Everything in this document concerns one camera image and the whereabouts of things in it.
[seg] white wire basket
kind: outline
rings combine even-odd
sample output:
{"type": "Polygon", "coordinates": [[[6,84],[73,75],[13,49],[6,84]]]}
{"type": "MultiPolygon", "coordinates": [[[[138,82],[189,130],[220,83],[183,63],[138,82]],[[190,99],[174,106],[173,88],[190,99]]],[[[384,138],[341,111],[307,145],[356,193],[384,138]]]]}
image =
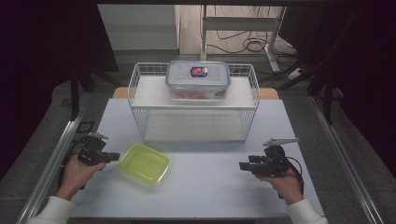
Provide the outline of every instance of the white wire basket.
{"type": "Polygon", "coordinates": [[[229,63],[231,85],[222,101],[172,98],[168,63],[137,63],[128,103],[146,142],[245,142],[260,102],[251,64],[229,63]]]}

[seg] yellow plastic container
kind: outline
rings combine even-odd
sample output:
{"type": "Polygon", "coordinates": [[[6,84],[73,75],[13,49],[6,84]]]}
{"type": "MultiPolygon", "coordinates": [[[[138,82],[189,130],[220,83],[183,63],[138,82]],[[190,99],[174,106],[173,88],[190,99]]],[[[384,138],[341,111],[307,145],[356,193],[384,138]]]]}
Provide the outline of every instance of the yellow plastic container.
{"type": "Polygon", "coordinates": [[[157,184],[168,166],[168,157],[141,144],[133,145],[118,164],[123,172],[150,184],[157,184]]]}

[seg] floor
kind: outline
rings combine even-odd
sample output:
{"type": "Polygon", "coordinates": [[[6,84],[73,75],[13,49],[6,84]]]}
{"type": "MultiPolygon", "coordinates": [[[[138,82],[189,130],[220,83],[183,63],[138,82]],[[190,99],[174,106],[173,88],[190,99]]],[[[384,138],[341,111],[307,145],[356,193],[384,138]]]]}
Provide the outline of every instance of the floor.
{"type": "MultiPolygon", "coordinates": [[[[289,48],[285,44],[279,45],[282,45],[282,48],[285,49],[289,48]]],[[[123,51],[115,52],[115,54],[120,72],[117,74],[109,73],[109,75],[122,83],[123,86],[128,85],[135,63],[199,60],[199,55],[196,53],[176,54],[166,51],[123,51]]],[[[256,71],[261,71],[261,73],[258,73],[258,79],[262,80],[262,87],[275,87],[288,80],[287,77],[277,79],[275,76],[266,74],[271,73],[271,68],[262,53],[242,55],[210,53],[208,60],[226,63],[251,63],[256,71]]],[[[285,63],[293,63],[293,59],[289,58],[285,63]]],[[[115,87],[95,75],[92,75],[92,78],[96,88],[83,121],[92,121],[94,124],[93,129],[96,129],[106,107],[106,101],[112,96],[115,87]]],[[[295,135],[301,139],[299,146],[310,171],[324,213],[330,223],[370,223],[308,98],[306,87],[309,81],[308,79],[287,90],[278,91],[278,94],[285,104],[295,135]]],[[[37,127],[22,154],[0,182],[0,223],[15,223],[18,219],[70,116],[70,84],[65,82],[54,89],[52,104],[46,116],[37,127]]],[[[333,127],[337,131],[347,155],[352,160],[364,186],[373,197],[384,223],[396,223],[396,216],[394,215],[394,211],[396,211],[396,181],[394,177],[349,121],[336,101],[332,103],[332,119],[333,127]]],[[[48,190],[46,200],[55,191],[56,178],[48,190]]],[[[152,221],[98,219],[71,219],[69,221],[69,223],[120,224],[143,222],[152,223],[152,221]]],[[[285,224],[290,223],[290,220],[288,218],[280,218],[257,222],[285,224]]],[[[188,222],[166,221],[165,223],[188,222]]]]}

